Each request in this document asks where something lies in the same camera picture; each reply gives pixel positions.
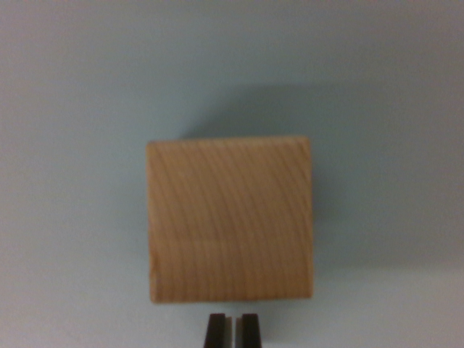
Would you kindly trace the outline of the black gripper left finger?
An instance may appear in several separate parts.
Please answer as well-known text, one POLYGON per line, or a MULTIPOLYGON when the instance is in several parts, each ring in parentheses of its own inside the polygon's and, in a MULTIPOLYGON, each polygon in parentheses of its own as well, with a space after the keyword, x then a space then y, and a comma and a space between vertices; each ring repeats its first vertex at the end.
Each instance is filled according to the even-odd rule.
POLYGON ((231 348, 233 339, 232 318, 225 313, 210 314, 204 338, 204 348, 231 348))

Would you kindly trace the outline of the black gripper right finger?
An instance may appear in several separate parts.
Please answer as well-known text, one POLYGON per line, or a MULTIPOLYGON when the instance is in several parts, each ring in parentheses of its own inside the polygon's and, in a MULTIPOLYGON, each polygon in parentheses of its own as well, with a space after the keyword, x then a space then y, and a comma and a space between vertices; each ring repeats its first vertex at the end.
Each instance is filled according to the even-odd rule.
POLYGON ((258 314, 247 313, 236 319, 235 348, 262 348, 258 314))

